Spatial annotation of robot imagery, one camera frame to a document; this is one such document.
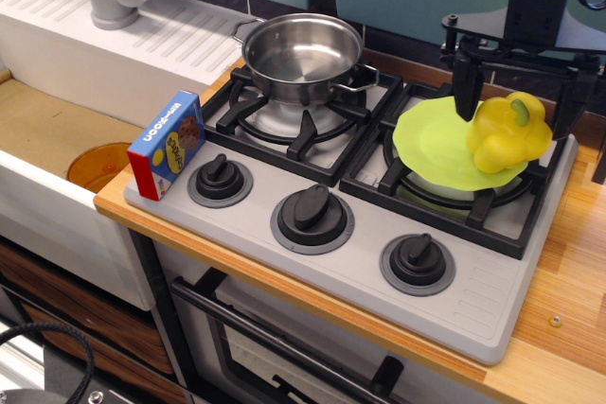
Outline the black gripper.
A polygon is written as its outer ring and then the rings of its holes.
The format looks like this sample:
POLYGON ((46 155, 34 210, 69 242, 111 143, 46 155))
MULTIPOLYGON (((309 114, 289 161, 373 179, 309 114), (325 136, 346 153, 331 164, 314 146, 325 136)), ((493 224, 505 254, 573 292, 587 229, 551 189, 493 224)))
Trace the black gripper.
POLYGON ((594 97, 605 34, 568 11, 453 13, 442 19, 442 26, 443 58, 453 70, 455 110, 465 121, 474 116, 487 71, 559 80, 552 121, 556 141, 570 134, 594 97))

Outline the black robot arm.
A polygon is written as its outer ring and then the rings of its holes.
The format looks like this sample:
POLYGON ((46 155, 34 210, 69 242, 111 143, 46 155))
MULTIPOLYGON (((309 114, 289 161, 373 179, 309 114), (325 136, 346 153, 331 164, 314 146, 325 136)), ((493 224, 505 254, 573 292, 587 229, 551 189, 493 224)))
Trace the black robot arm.
POLYGON ((453 71, 455 107, 465 120, 475 114, 484 71, 538 75, 561 83, 551 122, 553 137, 560 140, 605 83, 600 62, 605 35, 576 20, 567 0, 508 0, 504 9, 451 14, 442 24, 442 52, 453 71))

